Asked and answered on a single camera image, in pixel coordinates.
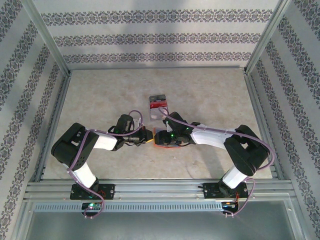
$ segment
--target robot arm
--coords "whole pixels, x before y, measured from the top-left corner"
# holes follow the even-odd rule
[[[132,116],[123,114],[118,119],[117,124],[109,129],[108,133],[116,135],[127,134],[131,132],[133,125],[134,119]],[[67,169],[72,166],[87,131],[88,130],[80,123],[74,123],[53,145],[51,154]],[[128,136],[113,136],[104,132],[90,131],[85,139],[79,158],[75,166],[71,169],[73,175],[86,188],[97,192],[99,180],[91,172],[87,164],[87,159],[93,149],[117,151],[124,144],[140,146],[152,139],[153,133],[147,130],[145,126]]]
[[[172,112],[169,116],[187,123],[177,112]],[[225,197],[228,197],[243,180],[253,176],[269,155],[269,150],[261,143],[230,133],[241,133],[258,138],[246,125],[228,131],[222,130],[220,133],[205,130],[208,127],[198,122],[191,123],[195,128],[175,122],[168,117],[163,122],[167,126],[167,131],[160,131],[154,136],[155,144],[206,144],[227,150],[234,166],[219,181],[219,189]]]

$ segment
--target metal base plate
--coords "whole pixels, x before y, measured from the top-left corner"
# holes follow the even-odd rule
[[[223,199],[226,198],[219,190],[218,182],[205,182],[202,184],[204,199]],[[238,193],[239,198],[248,197],[248,188],[245,182],[241,182],[235,189],[233,189],[230,196],[227,198],[236,198]]]
[[[99,184],[98,194],[100,194],[105,200],[113,200],[115,195],[114,184]],[[73,184],[70,193],[71,200],[100,200],[97,196],[90,196],[82,187],[78,184]]]
[[[123,220],[123,214],[128,213],[130,216],[134,215],[134,212],[138,212],[138,214],[141,214],[138,216],[138,221],[131,220],[129,218],[126,218],[129,223],[134,222],[136,223],[142,223],[143,229],[151,229],[151,237],[154,236],[154,230],[160,229],[160,231],[163,229],[162,227],[159,228],[159,224],[155,223],[154,226],[150,226],[149,228],[146,228],[146,223],[153,223],[156,219],[163,220],[164,213],[170,214],[170,212],[174,212],[173,216],[177,216],[178,214],[199,214],[199,212],[205,212],[204,214],[207,214],[209,220],[217,220],[216,223],[222,223],[222,226],[217,226],[216,223],[211,222],[208,226],[205,226],[204,230],[201,230],[200,232],[206,232],[206,229],[213,229],[210,228],[210,226],[214,226],[215,229],[213,231],[213,235],[215,234],[216,230],[222,229],[223,233],[232,233],[233,227],[231,226],[233,223],[236,222],[234,225],[241,226],[241,223],[250,222],[252,219],[257,219],[262,213],[261,217],[268,217],[268,212],[274,212],[276,211],[277,216],[272,217],[271,223],[274,223],[276,221],[274,227],[272,230],[274,232],[277,232],[277,236],[279,237],[280,230],[275,230],[278,226],[280,226],[280,229],[283,230],[285,227],[282,226],[283,223],[290,223],[291,229],[293,231],[294,236],[289,237],[290,239],[313,239],[312,237],[309,237],[308,233],[308,227],[305,222],[305,219],[302,215],[300,206],[297,201],[296,193],[294,191],[293,185],[290,180],[275,180],[275,179],[255,179],[255,188],[254,192],[252,194],[252,197],[249,198],[249,202],[247,206],[245,207],[244,211],[239,214],[239,217],[235,217],[234,219],[226,219],[228,222],[226,224],[226,221],[221,219],[223,218],[221,212],[222,203],[224,202],[232,202],[235,200],[235,198],[216,198],[216,199],[205,199],[204,197],[204,190],[199,188],[199,186],[202,186],[204,183],[218,183],[219,179],[100,179],[99,183],[102,184],[114,184],[116,185],[116,191],[114,191],[114,198],[112,201],[106,201],[105,202],[105,209],[103,210],[103,214],[101,214],[98,217],[98,222],[95,220],[84,220],[81,216],[81,208],[82,203],[92,203],[92,202],[99,202],[99,200],[92,201],[90,200],[72,200],[70,199],[70,190],[72,188],[72,185],[75,184],[75,182],[72,179],[51,179],[51,180],[43,180],[41,182],[29,182],[26,187],[26,191],[23,196],[23,201],[20,209],[20,213],[18,216],[18,220],[16,222],[16,225],[14,227],[13,232],[13,238],[12,239],[26,239],[27,234],[31,232],[31,230],[28,230],[29,228],[32,229],[34,226],[35,234],[37,236],[40,236],[39,239],[49,239],[48,232],[51,231],[48,227],[51,225],[46,224],[45,226],[38,225],[34,222],[34,218],[37,216],[38,212],[41,212],[38,216],[45,216],[48,214],[47,219],[40,219],[41,223],[47,223],[48,221],[54,221],[53,222],[59,222],[58,227],[65,227],[66,230],[70,230],[69,232],[65,232],[61,236],[72,236],[72,234],[75,234],[75,231],[71,226],[81,226],[83,224],[86,224],[83,228],[78,228],[77,230],[84,230],[88,231],[88,229],[92,230],[92,233],[100,233],[101,227],[97,223],[103,223],[101,218],[105,218],[108,224],[104,224],[105,227],[111,226],[112,230],[107,229],[107,235],[110,239],[119,239],[117,236],[109,236],[109,234],[116,232],[116,233],[122,233],[119,231],[114,231],[115,226],[120,227],[123,229],[125,227],[126,229],[136,229],[137,225],[135,225],[135,228],[132,226],[122,226],[121,224],[124,222]],[[248,181],[246,183],[248,192],[251,191],[253,187],[253,183],[251,181]],[[244,198],[239,199],[240,205],[243,203]],[[281,206],[284,207],[283,210],[275,210],[275,203],[280,202]],[[258,204],[258,209],[261,211],[257,211],[254,207],[255,204]],[[213,217],[212,211],[219,211],[217,212],[217,217]],[[146,223],[141,222],[141,219],[143,216],[153,216],[154,212],[159,212],[161,215],[160,217],[153,217],[151,220],[147,220]],[[119,221],[120,223],[114,222],[114,217],[110,214],[116,214],[121,213],[120,216],[122,216]],[[285,214],[286,218],[285,220],[280,219],[279,217],[281,215]],[[172,224],[174,223],[180,223],[180,220],[174,219],[171,216],[168,218],[169,220],[162,221],[162,223],[168,223],[170,226],[175,226],[174,230],[176,229],[184,229],[185,224],[178,226]],[[193,216],[186,215],[182,219],[192,219],[191,226],[194,226],[194,228],[191,229],[191,233],[194,233],[196,230],[199,229],[199,226],[202,226],[203,224],[194,224],[195,222],[204,222],[208,223],[207,220],[203,221],[205,218],[201,216],[199,220],[195,220]],[[262,228],[259,228],[258,226],[255,226],[257,221],[252,221],[252,224],[250,224],[249,227],[251,227],[253,230],[259,229],[261,232],[265,229],[265,225]],[[43,230],[43,237],[42,235],[39,235],[39,231]],[[54,225],[52,232],[57,232],[57,226]],[[270,230],[267,228],[266,230],[266,236],[270,233]],[[86,236],[82,232],[79,233],[80,236]],[[206,235],[208,238],[212,239],[212,234]],[[28,239],[36,240],[37,238],[33,235],[30,235]],[[185,235],[184,238],[190,238],[190,234]],[[286,233],[285,237],[279,237],[279,239],[285,239],[288,238],[288,234]],[[230,236],[229,238],[239,238],[239,231],[237,231],[236,237]],[[194,239],[199,239],[199,236],[195,235],[193,237]]]

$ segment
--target cable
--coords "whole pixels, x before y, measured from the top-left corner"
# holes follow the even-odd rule
[[[238,135],[240,137],[244,137],[244,138],[248,138],[248,139],[251,139],[251,140],[254,140],[262,145],[264,145],[270,152],[271,154],[271,160],[268,164],[260,167],[259,169],[257,169],[257,171],[259,170],[262,170],[262,169],[266,169],[268,167],[270,167],[270,165],[272,165],[275,161],[275,158],[276,158],[276,152],[275,150],[273,150],[269,144],[267,144],[266,142],[260,140],[259,138],[257,137],[254,137],[254,136],[250,136],[250,135],[247,135],[247,134],[244,134],[244,133],[240,133],[240,132],[236,132],[236,131],[227,131],[226,129],[217,129],[217,128],[213,128],[213,127],[202,127],[202,126],[195,126],[195,125],[191,125],[189,123],[186,123],[184,121],[179,121],[171,116],[169,116],[168,114],[166,114],[164,111],[162,111],[162,109],[165,109],[167,113],[169,113],[168,109],[164,108],[164,107],[159,107],[159,111],[164,115],[166,116],[168,119],[171,119],[172,121],[175,121],[179,124],[183,124],[183,125],[186,125],[188,127],[191,127],[191,128],[194,128],[194,129],[200,129],[200,130],[204,130],[204,131],[212,131],[212,132],[216,132],[216,133],[223,133],[223,134],[231,134],[231,135]]]
[[[191,143],[189,142],[189,143],[187,143],[187,144],[185,144],[185,145],[179,145],[179,147],[185,147],[185,146],[188,146],[188,145],[190,145]]]
[[[239,206],[239,193],[237,191],[235,192],[235,196],[236,196],[236,205]]]
[[[142,128],[142,127],[143,127],[143,124],[144,124],[144,123],[143,123],[143,116],[142,116],[142,113],[139,112],[138,110],[132,110],[132,111],[129,112],[128,115],[130,115],[130,114],[133,113],[133,112],[136,112],[136,113],[138,113],[138,114],[140,115],[141,122],[140,122],[139,126],[138,126],[135,130],[133,130],[133,131],[131,131],[131,132],[124,133],[124,134],[117,134],[117,133],[112,133],[112,132],[107,132],[107,131],[101,131],[101,130],[97,130],[97,129],[88,129],[88,130],[85,132],[85,134],[84,134],[84,137],[83,137],[82,142],[81,142],[81,144],[80,144],[79,150],[78,150],[78,152],[77,152],[77,154],[76,154],[76,156],[75,156],[72,164],[71,164],[70,167],[66,170],[66,172],[71,176],[71,178],[72,178],[77,184],[80,185],[80,187],[82,187],[83,189],[87,190],[88,192],[96,195],[97,197],[99,197],[99,198],[102,200],[100,210],[99,210],[95,215],[90,216],[90,219],[94,219],[95,217],[97,217],[98,215],[100,215],[100,214],[102,213],[102,211],[104,210],[104,206],[105,206],[105,200],[104,200],[104,198],[103,198],[99,193],[97,193],[97,192],[95,192],[95,191],[92,191],[90,188],[88,188],[88,187],[86,187],[85,185],[83,185],[83,184],[78,180],[78,178],[75,176],[75,174],[74,174],[74,172],[72,171],[72,169],[73,169],[73,168],[75,167],[75,165],[77,164],[77,161],[78,161],[78,159],[79,159],[79,156],[80,156],[80,154],[81,154],[81,152],[82,152],[82,150],[83,150],[83,148],[84,148],[86,139],[87,139],[87,137],[88,137],[88,135],[89,135],[90,132],[96,132],[96,133],[108,134],[108,135],[112,135],[112,136],[124,137],[124,136],[129,136],[129,135],[134,134],[134,133],[136,133],[137,131],[139,131],[139,129]],[[87,210],[88,210],[88,209],[86,209],[86,210],[84,211],[84,213],[83,213],[85,218],[87,218],[87,215],[86,215]]]

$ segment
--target perforated metal strip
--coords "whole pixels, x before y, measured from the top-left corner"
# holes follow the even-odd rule
[[[35,212],[79,212],[81,211],[82,203],[37,203]],[[222,205],[218,201],[208,202],[146,202],[146,203],[120,203],[107,202],[104,207],[104,212],[119,213],[119,212],[212,212],[221,211]]]

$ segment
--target enclosure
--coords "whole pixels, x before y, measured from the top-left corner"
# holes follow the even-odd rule
[[[1,239],[320,238],[318,0],[0,4]],[[73,123],[107,131],[131,110],[166,129],[149,117],[159,94],[188,123],[249,126],[274,163],[225,218],[199,188],[233,166],[224,149],[94,149],[87,164],[114,196],[84,219],[53,144]]]

